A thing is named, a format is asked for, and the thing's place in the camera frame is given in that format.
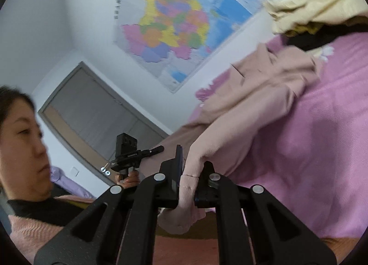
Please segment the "map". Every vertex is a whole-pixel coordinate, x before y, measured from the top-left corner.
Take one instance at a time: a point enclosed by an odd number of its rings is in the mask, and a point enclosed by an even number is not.
[[[263,0],[118,2],[115,43],[174,93]]]

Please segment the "beige clothing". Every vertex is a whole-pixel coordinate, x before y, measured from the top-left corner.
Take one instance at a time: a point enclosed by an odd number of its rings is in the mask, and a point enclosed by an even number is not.
[[[257,131],[287,114],[294,98],[317,78],[313,58],[296,47],[274,55],[261,44],[234,64],[228,81],[204,103],[199,117],[163,140],[163,153],[142,160],[140,169],[150,176],[158,172],[161,162],[174,157],[177,144],[184,149],[179,205],[160,214],[160,227],[183,234],[203,218],[204,210],[194,207],[193,198],[204,162],[211,161],[222,175],[231,174],[247,155]]]
[[[310,22],[337,25],[355,16],[368,16],[365,0],[272,0],[265,2],[265,8],[274,19],[274,33]]]

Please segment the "woman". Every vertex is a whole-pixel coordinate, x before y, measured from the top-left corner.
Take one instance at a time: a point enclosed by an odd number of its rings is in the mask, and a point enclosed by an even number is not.
[[[119,184],[137,186],[138,172]],[[72,195],[51,198],[50,162],[35,106],[26,94],[4,86],[0,87],[0,186],[15,212],[9,216],[10,238],[31,263],[38,249],[93,202]]]

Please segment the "woman's hair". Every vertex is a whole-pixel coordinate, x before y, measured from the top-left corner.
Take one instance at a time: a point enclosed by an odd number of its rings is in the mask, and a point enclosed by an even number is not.
[[[0,129],[8,116],[10,106],[17,99],[25,100],[29,106],[35,111],[35,105],[27,94],[21,93],[18,89],[12,89],[7,86],[0,86]]]

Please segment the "pink bedsheet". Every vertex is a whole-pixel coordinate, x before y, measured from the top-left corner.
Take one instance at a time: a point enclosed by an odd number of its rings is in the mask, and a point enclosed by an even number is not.
[[[262,129],[230,175],[261,184],[319,237],[368,226],[368,33],[338,38],[321,81]]]

